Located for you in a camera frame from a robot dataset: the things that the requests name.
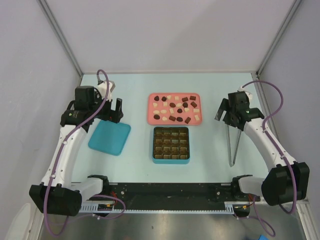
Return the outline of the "pink tray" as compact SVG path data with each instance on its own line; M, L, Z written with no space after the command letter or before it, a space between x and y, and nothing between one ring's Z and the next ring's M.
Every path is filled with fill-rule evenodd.
M201 98L195 92L152 93L148 97L147 123L153 126L199 126L203 121Z

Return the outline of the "metal tongs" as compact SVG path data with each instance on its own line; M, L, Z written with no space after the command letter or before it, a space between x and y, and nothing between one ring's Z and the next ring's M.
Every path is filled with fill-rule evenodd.
M237 158L237 154L238 154L242 131L239 129L237 130L235 142L232 144L230 126L226 125L225 129L226 129L226 144L227 144L228 163L229 163L229 166L232 168L236 163L236 158Z

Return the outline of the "teal chocolate box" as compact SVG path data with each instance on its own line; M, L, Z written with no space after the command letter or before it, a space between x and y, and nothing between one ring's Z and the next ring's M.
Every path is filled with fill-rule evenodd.
M190 162L189 129L156 126L153 129L152 161L155 164L186 165Z

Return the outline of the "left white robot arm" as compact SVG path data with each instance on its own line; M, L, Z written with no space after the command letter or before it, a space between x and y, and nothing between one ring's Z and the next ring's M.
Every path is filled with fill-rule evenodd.
M61 116L58 144L52 161L39 185L32 185L29 196L41 213L76 216L82 203L96 196L105 200L111 187L107 176L90 175L72 186L72 172L78 152L95 119L119 123L123 117L122 99L111 109L114 82L94 86L78 86Z

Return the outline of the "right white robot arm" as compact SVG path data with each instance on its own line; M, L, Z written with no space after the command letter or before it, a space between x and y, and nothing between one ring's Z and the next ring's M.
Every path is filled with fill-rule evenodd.
M228 94L221 101L215 119L246 134L262 156L268 174L265 178L243 175L230 188L231 196L242 201L248 194L263 197L270 206L303 200L307 196L310 169L298 162L275 138L264 124L264 115L250 107L244 91Z

